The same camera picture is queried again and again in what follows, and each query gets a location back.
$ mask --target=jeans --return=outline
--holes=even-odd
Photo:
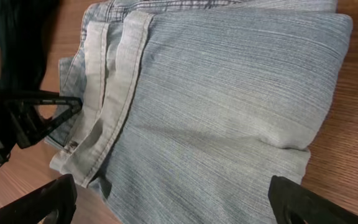
[[[270,178],[301,182],[351,19],[331,1],[132,3],[92,5],[61,61],[84,110],[47,139],[51,167],[124,223],[273,223]]]

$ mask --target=black object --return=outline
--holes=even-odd
[[[68,109],[54,119],[44,119],[35,107],[38,105],[66,105]],[[16,143],[22,149],[37,144],[81,109],[79,98],[58,93],[0,92],[0,164]]]
[[[285,177],[272,177],[268,198],[278,224],[358,224],[357,215]]]
[[[76,206],[73,176],[63,175],[26,196],[0,208],[0,224],[69,224]]]
[[[45,75],[42,27],[59,0],[0,0],[0,90],[35,91]]]

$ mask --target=denim shorts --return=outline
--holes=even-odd
[[[270,178],[301,182],[347,52],[351,19],[335,8],[93,4],[60,61],[61,95],[84,106],[46,139],[51,167],[124,223],[274,222]]]

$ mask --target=wooden table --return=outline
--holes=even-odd
[[[61,0],[47,33],[48,66],[43,90],[58,91],[58,59],[73,56],[80,43],[81,20],[95,0]],[[303,186],[358,214],[358,0],[339,0],[339,13],[354,20],[349,53],[345,59],[333,107],[310,146],[312,157]],[[54,108],[43,112],[51,115]],[[0,207],[59,176],[49,169],[55,149],[40,142],[21,150],[14,148],[11,160],[0,169]],[[78,187],[74,224],[119,223],[98,195]]]

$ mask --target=black fabric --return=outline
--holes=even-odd
[[[0,0],[0,90],[38,90],[45,74],[42,26],[59,0]]]

